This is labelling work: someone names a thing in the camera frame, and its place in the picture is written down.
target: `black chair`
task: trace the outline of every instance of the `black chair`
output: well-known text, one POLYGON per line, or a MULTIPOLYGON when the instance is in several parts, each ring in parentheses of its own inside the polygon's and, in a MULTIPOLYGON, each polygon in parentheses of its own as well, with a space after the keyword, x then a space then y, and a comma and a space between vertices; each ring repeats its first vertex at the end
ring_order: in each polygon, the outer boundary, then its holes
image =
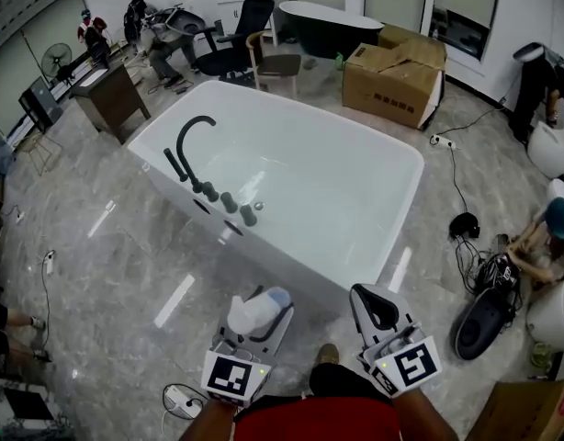
POLYGON ((230 42, 233 47, 227 49, 217 49, 211 32, 215 28, 202 29, 207 37, 212 52, 203 55, 197 59, 197 68, 204 74, 210 76, 219 76, 220 80, 240 80, 235 73, 244 73, 252 66, 249 52, 245 46, 245 40, 250 34, 262 31, 274 11, 273 0, 245 0, 243 2, 242 14, 239 18, 239 24, 235 30, 235 34, 219 38, 217 42, 230 42))

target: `marble floor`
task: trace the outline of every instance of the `marble floor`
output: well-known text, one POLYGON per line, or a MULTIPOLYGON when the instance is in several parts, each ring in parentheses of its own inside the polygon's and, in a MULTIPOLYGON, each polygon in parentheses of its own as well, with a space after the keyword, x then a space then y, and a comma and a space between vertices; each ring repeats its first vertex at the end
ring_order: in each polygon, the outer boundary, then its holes
MULTIPOLYGON (((172 64, 197 85, 207 79, 189 73, 179 53, 172 64)), ((145 79, 138 89, 156 118, 178 96, 162 88, 148 95, 155 80, 149 69, 142 68, 142 73, 145 79)), ((332 61, 318 60, 313 69, 299 74, 299 100, 405 141, 425 160, 421 184, 378 283, 388 283, 403 248, 410 246, 412 260, 400 292, 434 336, 444 365, 443 374, 423 389, 464 437, 494 382, 522 380, 530 371, 525 309, 475 361, 461 362, 449 344, 452 322, 468 303, 454 245, 447 240, 448 224, 462 204, 452 183, 449 152, 433 148, 428 138, 467 124, 491 107, 447 84, 432 126, 420 132, 342 107, 341 81, 332 61)), ((271 91, 289 96, 290 87, 281 82, 271 91)), ((133 115, 125 129, 136 133, 146 124, 141 115, 133 115)), ((54 273, 47 277, 48 349, 54 362, 42 369, 42 380, 55 392, 79 439, 160 439, 164 385, 198 387, 204 351, 231 296, 278 282, 162 198, 126 147, 97 133, 75 101, 63 103, 62 118, 48 135, 63 146, 51 171, 38 176, 21 153, 6 178, 4 211, 18 204, 25 218, 15 224, 13 214, 3 229, 3 300, 44 316, 40 262, 54 249, 54 273), (110 200, 116 207, 95 229, 110 200), (153 319, 188 275, 194 284, 166 324, 157 328, 153 319)), ((488 248, 495 233, 521 231, 544 203, 547 180, 513 139, 505 117, 493 112, 450 137, 460 147, 457 183, 481 225, 477 247, 488 248)), ((361 371, 355 361, 361 342, 351 314, 332 315, 305 297, 294 299, 295 318, 266 390, 304 389, 312 360, 328 341, 339 346, 346 366, 361 371)), ((17 336, 30 343, 34 333, 27 330, 17 336)), ((177 439, 186 426, 167 416, 167 438, 177 439)))

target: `standing fan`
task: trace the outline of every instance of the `standing fan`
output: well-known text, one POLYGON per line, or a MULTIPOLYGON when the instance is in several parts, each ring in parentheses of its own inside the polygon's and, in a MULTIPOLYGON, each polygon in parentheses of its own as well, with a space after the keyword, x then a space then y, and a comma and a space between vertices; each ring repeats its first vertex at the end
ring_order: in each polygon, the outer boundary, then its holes
POLYGON ((41 59, 41 70, 49 77, 57 78, 60 82, 71 85, 73 80, 72 69, 69 67, 72 61, 72 50, 63 42, 53 44, 43 54, 41 59))

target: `extension cord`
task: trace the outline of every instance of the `extension cord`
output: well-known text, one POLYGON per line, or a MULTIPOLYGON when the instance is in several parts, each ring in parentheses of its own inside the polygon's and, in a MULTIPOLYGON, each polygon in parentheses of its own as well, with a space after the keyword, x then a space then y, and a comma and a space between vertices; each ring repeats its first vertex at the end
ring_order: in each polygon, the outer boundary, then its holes
POLYGON ((51 273, 53 273, 53 256, 55 255, 55 252, 53 250, 51 250, 47 256, 45 257, 45 271, 47 273, 47 276, 49 276, 51 273))
POLYGON ((451 149, 453 151, 457 149, 455 142, 450 141, 448 138, 445 138, 443 136, 433 135, 431 136, 429 142, 434 147, 443 147, 445 149, 451 149))
POLYGON ((165 396, 174 404, 174 409, 179 408, 190 418, 196 418, 200 414, 200 407, 176 386, 170 386, 165 391, 165 396))

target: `cardboard box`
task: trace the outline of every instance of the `cardboard box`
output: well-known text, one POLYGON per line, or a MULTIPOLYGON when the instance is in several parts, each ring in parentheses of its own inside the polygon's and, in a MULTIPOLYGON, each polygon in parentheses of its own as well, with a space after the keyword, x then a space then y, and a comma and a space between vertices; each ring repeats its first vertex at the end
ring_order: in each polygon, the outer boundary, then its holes
POLYGON ((498 382, 466 441, 564 441, 564 381, 498 382))
POLYGON ((360 44, 347 60, 344 106, 426 129, 444 96, 445 46, 391 26, 378 43, 360 44))

